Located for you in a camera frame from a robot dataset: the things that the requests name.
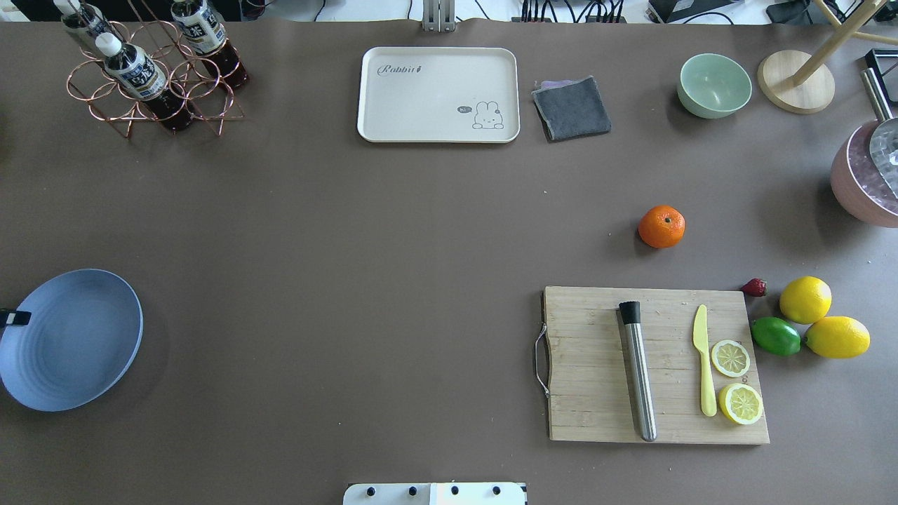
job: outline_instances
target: cutting board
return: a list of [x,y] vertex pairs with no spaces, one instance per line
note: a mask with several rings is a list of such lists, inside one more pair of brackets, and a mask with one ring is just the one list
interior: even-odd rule
[[549,347],[549,438],[648,443],[639,437],[631,407],[625,339],[618,304],[639,301],[657,443],[769,444],[766,413],[743,426],[701,413],[699,353],[692,320],[708,307],[709,349],[740,342],[751,358],[748,372],[724,376],[713,366],[715,394],[742,382],[761,393],[744,295],[741,291],[547,287],[543,315]]

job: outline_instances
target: strawberry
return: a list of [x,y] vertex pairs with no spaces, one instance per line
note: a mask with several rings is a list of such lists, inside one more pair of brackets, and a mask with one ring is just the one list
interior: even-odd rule
[[767,281],[764,279],[752,279],[739,288],[749,297],[763,297],[767,294]]

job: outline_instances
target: gray cloth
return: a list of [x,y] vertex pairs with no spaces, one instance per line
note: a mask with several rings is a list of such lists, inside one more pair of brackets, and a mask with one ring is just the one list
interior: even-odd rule
[[564,140],[611,131],[612,121],[591,75],[570,84],[550,84],[550,87],[546,84],[533,92],[533,101],[545,121],[549,139]]

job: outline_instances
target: round wooden base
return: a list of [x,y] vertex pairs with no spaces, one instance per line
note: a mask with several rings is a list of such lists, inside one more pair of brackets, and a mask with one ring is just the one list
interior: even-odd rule
[[795,85],[792,80],[792,75],[810,57],[791,49],[766,57],[758,67],[761,91],[778,107],[795,114],[813,114],[825,109],[836,93],[835,80],[826,65],[820,65],[802,84]]

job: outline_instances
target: bottle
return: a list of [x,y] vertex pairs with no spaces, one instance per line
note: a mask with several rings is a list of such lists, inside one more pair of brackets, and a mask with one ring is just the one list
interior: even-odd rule
[[216,69],[206,59],[218,66],[222,79],[232,88],[249,80],[250,75],[225,35],[224,25],[207,0],[174,0],[172,19],[197,55],[205,58],[203,65],[211,75],[216,75]]
[[90,4],[82,4],[79,0],[53,0],[62,13],[61,21],[69,35],[87,54],[96,51],[93,41],[101,33],[116,35],[106,16],[100,9]]
[[143,102],[164,127],[181,130],[193,121],[193,104],[172,93],[168,77],[143,49],[122,42],[111,33],[97,37],[97,49],[106,56],[106,73]]

